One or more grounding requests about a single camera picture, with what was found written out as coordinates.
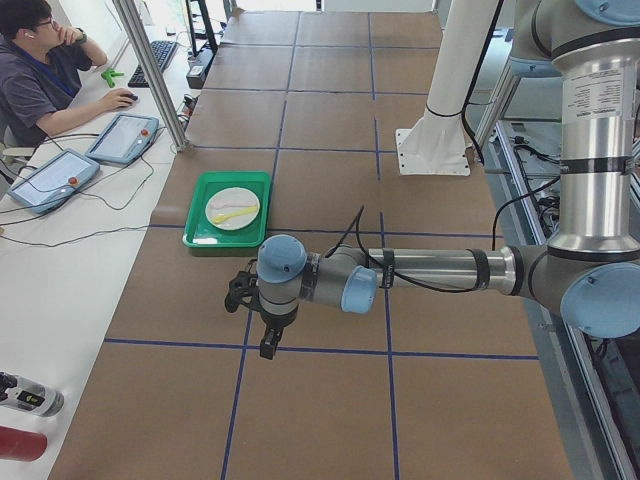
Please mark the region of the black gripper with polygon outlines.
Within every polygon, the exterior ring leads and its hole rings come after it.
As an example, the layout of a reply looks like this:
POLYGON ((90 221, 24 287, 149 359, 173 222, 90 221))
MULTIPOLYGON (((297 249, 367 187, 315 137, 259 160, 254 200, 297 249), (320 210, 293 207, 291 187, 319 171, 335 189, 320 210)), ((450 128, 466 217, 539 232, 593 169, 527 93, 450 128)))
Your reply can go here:
POLYGON ((259 355, 261 358, 273 360, 281 340, 281 334, 287 326, 295 321, 295 311, 274 314, 263 310, 260 316, 265 324, 265 333, 260 341, 259 355))

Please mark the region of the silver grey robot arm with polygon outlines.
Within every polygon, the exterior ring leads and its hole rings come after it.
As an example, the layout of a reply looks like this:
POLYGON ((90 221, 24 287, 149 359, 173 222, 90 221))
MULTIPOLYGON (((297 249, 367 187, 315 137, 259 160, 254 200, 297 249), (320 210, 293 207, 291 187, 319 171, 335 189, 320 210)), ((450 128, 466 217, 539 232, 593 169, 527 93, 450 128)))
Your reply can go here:
POLYGON ((494 289, 532 299, 603 339, 639 328, 639 244, 629 232, 634 94, 639 64, 635 1, 520 1, 511 58, 562 77, 560 214, 542 246, 490 251, 339 247, 307 251, 289 235, 260 247, 254 305, 272 358, 301 301, 369 311, 377 292, 412 285, 448 294, 494 289))

